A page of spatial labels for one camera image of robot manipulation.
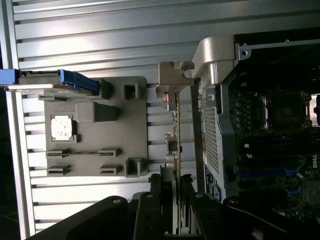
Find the blue expansion slot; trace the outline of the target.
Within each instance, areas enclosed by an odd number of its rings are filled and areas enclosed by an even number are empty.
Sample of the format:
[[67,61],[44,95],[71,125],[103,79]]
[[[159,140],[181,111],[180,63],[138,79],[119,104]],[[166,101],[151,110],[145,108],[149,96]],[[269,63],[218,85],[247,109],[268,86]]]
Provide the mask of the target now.
[[298,173],[301,170],[301,166],[293,169],[277,168],[277,169],[264,169],[257,171],[238,171],[236,175],[240,179],[249,178],[263,178],[263,177],[287,177]]

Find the open black PC case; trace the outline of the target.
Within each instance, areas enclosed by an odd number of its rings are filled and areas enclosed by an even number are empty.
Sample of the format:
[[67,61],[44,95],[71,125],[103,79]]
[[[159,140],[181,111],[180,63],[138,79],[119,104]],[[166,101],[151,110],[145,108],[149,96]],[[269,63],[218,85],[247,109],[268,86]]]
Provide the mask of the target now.
[[[206,189],[218,201],[240,197],[235,180],[236,136],[230,117],[232,87],[316,87],[320,90],[320,28],[230,35],[237,65],[217,85],[198,82],[198,110]],[[320,99],[310,104],[320,121]]]

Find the hard disk in blue bracket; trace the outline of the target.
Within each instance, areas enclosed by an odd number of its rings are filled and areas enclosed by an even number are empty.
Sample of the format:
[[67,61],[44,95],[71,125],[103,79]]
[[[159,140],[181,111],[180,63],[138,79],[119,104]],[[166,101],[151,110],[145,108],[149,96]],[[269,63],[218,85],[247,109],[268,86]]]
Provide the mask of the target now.
[[95,96],[100,83],[78,72],[64,69],[52,71],[0,70],[0,87],[7,92],[44,96]]

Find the grey parts rack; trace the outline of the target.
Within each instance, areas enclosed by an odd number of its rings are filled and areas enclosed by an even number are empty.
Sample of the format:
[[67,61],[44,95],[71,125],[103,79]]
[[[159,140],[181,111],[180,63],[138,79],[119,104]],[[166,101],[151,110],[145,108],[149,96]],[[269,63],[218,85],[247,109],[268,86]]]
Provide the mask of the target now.
[[[92,96],[42,96],[47,175],[120,176],[148,172],[147,81],[142,76],[104,77]],[[73,120],[73,141],[53,141],[51,119]]]

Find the silver CPU chip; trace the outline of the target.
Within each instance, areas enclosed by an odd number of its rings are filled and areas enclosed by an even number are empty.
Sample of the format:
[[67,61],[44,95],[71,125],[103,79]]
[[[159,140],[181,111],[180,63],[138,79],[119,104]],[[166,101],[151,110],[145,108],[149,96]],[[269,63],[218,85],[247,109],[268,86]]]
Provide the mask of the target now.
[[73,120],[68,115],[55,115],[51,119],[51,138],[53,141],[73,141]]

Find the CPU socket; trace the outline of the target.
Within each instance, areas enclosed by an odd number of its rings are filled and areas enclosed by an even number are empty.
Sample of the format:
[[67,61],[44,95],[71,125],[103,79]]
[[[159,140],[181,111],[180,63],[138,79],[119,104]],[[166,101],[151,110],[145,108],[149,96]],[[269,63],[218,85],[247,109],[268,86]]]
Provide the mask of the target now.
[[263,128],[293,131],[309,127],[311,96],[303,91],[282,92],[261,97]]

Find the green motherboard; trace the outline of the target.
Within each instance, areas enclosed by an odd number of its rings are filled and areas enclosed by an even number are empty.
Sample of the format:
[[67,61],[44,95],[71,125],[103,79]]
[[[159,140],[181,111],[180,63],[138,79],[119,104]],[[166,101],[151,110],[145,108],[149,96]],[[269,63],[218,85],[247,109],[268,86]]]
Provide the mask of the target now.
[[[311,96],[311,125],[289,131],[264,129],[261,98],[300,91]],[[230,119],[236,142],[234,178],[238,194],[243,191],[302,188],[300,194],[286,198],[241,198],[266,205],[290,219],[320,225],[320,121],[313,123],[310,113],[310,104],[319,99],[320,90],[312,86],[230,88]],[[237,172],[296,169],[299,166],[301,170],[292,176],[246,179],[237,176]]]

